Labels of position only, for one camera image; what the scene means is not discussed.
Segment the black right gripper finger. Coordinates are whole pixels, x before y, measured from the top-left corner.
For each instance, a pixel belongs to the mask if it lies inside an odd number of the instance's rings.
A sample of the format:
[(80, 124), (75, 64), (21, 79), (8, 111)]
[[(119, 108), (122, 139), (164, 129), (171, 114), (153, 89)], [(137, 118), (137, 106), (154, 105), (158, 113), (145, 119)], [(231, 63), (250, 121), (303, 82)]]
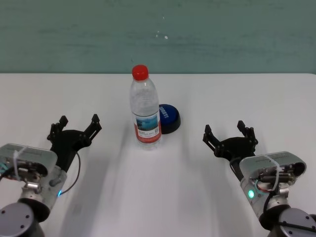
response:
[(243, 136), (251, 143), (252, 148), (255, 148), (258, 144), (258, 140), (255, 137), (254, 128), (246, 127), (242, 120), (239, 120), (237, 123), (237, 128), (243, 134)]
[(202, 140), (213, 151), (216, 157), (223, 156), (222, 143), (213, 135), (212, 130), (209, 125), (205, 126)]

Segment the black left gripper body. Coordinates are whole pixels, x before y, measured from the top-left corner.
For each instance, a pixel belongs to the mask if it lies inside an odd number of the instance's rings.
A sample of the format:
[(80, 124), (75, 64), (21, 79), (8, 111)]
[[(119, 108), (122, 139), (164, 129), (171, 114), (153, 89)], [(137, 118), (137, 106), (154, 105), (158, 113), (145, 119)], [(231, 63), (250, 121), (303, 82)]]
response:
[(61, 170), (68, 171), (76, 153), (89, 146), (88, 136), (78, 130), (65, 130), (50, 133), (51, 151), (56, 153), (56, 165)]

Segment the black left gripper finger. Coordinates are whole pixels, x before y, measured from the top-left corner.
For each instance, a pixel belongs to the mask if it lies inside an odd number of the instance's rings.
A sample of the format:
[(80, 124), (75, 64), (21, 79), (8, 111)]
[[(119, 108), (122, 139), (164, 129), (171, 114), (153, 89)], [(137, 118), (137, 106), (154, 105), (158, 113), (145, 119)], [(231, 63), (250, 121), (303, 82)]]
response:
[(64, 129), (64, 127), (67, 125), (68, 119), (66, 116), (61, 116), (58, 123), (53, 123), (51, 125), (50, 133), (47, 136), (47, 139), (49, 141), (53, 141), (55, 137), (61, 133)]
[(87, 129), (83, 132), (83, 140), (85, 143), (92, 143), (92, 140), (102, 129), (100, 125), (100, 119), (97, 114), (94, 114), (91, 119), (91, 124), (87, 127)]

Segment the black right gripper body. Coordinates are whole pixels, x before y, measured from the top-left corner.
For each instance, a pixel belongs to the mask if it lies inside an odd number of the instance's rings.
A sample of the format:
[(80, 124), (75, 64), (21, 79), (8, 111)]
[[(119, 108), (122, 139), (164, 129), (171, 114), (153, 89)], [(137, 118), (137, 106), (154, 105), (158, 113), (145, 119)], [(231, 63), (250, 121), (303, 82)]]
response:
[(254, 156), (255, 148), (252, 148), (251, 143), (245, 137), (234, 137), (223, 140), (223, 156), (229, 162), (229, 166), (238, 179), (243, 178), (240, 169), (240, 162), (247, 157)]

